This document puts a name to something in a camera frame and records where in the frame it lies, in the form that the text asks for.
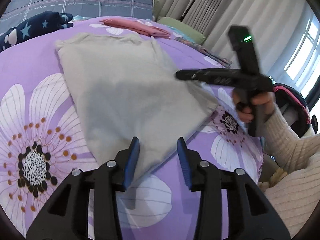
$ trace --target black bag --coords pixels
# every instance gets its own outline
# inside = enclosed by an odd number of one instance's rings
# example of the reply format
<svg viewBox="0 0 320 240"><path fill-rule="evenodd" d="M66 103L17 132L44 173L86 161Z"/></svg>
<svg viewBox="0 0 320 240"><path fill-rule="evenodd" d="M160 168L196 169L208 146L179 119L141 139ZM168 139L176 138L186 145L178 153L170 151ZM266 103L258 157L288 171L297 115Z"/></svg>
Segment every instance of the black bag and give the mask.
<svg viewBox="0 0 320 240"><path fill-rule="evenodd" d="M273 85L276 95L276 103L279 106L281 113L286 115L287 111L293 112L292 124L288 123L291 129L301 138L312 125L315 133L318 131L318 123L316 116L310 118L308 105L303 96L294 88L285 84L275 83Z"/></svg>

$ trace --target pillow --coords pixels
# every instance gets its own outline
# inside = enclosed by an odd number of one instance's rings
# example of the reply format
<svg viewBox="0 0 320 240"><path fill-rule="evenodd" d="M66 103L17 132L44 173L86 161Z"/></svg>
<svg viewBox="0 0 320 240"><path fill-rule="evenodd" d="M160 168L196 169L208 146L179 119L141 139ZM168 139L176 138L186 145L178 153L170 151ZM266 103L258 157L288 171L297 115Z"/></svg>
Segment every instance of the pillow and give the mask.
<svg viewBox="0 0 320 240"><path fill-rule="evenodd" d="M159 0L154 0L154 3L153 3L153 16L155 17L155 19L158 18L161 9L162 9L161 2Z"/></svg>
<svg viewBox="0 0 320 240"><path fill-rule="evenodd" d="M157 22L178 29L179 31L183 32L185 35L190 37L192 40L194 40L194 42L197 44L202 44L206 39L206 37L203 36L200 32L196 31L195 29L176 19L164 17L158 20Z"/></svg>
<svg viewBox="0 0 320 240"><path fill-rule="evenodd" d="M123 16L151 20L152 5L153 0L12 0L0 18L0 33L45 11L89 18Z"/></svg>
<svg viewBox="0 0 320 240"><path fill-rule="evenodd" d="M193 43L196 43L193 39L191 39L189 36L187 36L187 35L185 35L182 31L180 31L180 30L178 30L178 29L176 29L176 28L174 28L174 27L171 27L171 26L168 26L168 28L170 29L170 30L173 30L173 35L174 36L176 36L177 38L183 38L183 39L185 39L185 40L187 40L187 41L191 41L191 42L193 42Z"/></svg>

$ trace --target bed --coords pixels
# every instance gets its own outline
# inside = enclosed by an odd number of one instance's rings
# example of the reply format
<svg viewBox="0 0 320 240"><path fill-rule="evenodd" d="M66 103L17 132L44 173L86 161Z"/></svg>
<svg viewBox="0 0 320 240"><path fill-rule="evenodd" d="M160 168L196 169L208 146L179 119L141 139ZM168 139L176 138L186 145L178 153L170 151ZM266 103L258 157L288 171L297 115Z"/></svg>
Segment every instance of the bed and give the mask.
<svg viewBox="0 0 320 240"><path fill-rule="evenodd" d="M31 39L0 53L0 204L23 236L46 200L73 168L83 171L97 168L86 146L54 42L69 39L79 32L130 33L100 24L99 20L104 18L75 22L72 28ZM171 31L149 20L139 21ZM170 40L157 41L178 68L222 67L211 58L174 41L176 36L179 35L173 32ZM233 171L242 167L258 182L262 165L260 141L244 132L235 114L231 89L218 86L204 86L204 89L219 99L220 106L188 140L188 148L198 151L202 159L220 169ZM34 167L21 160L26 151L39 149L46 154L46 159L44 162L37 160L42 170L32 176L34 173L30 170ZM147 236L154 240L193 239L200 194L191 193L185 186L176 153L126 193L117 196L124 239L146 239ZM228 205L225 191L222 196L222 231L226 238ZM92 201L91 198L88 231L94 239Z"/></svg>
<svg viewBox="0 0 320 240"><path fill-rule="evenodd" d="M152 19L153 0L12 0L0 18L0 33L44 11L73 16Z"/></svg>

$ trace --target purple bedsheet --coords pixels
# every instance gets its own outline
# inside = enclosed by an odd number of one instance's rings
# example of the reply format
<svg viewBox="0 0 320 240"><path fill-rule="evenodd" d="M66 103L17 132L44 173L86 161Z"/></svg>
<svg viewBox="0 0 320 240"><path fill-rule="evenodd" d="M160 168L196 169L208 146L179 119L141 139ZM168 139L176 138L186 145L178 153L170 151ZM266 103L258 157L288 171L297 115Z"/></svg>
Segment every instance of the purple bedsheet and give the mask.
<svg viewBox="0 0 320 240"><path fill-rule="evenodd" d="M0 204L24 236L46 200L73 168L84 171L97 168L86 146L54 42L79 32L106 35L130 32L99 24L103 18L75 22L73 28L31 39L0 54ZM163 25L142 22L172 32ZM179 35L173 33L172 39L175 37ZM157 41L178 68L222 67L177 41ZM221 105L188 141L188 147L220 169L244 168L257 182L262 165L260 142L246 135L241 123L233 118L236 115L231 89L205 88L215 94ZM224 239L228 237L225 191L222 196ZM174 154L141 183L125 194L118 194L124 239L192 240L199 197L199 192L192 193L185 186ZM91 201L88 223L91 238L92 217Z"/></svg>

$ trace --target star print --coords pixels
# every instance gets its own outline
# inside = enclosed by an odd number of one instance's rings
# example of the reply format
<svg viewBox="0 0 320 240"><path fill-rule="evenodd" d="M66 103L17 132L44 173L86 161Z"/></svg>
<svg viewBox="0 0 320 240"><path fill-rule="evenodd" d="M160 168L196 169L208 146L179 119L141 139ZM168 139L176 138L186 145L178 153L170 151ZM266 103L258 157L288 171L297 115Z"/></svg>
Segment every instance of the star print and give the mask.
<svg viewBox="0 0 320 240"><path fill-rule="evenodd" d="M60 14L60 16L64 18L64 22L63 22L63 23L66 23L66 22L69 21L69 18L68 18L67 15L62 15L62 14Z"/></svg>
<svg viewBox="0 0 320 240"><path fill-rule="evenodd" d="M22 39L24 39L25 36L30 37L29 35L29 29L31 28L31 25L28 26L28 22L26 23L26 26L21 30L22 32Z"/></svg>
<svg viewBox="0 0 320 240"><path fill-rule="evenodd" d="M43 25L42 28L46 28L46 27L47 27L47 24L48 24L48 22L47 22L47 20L45 20L45 21L42 23L42 25Z"/></svg>

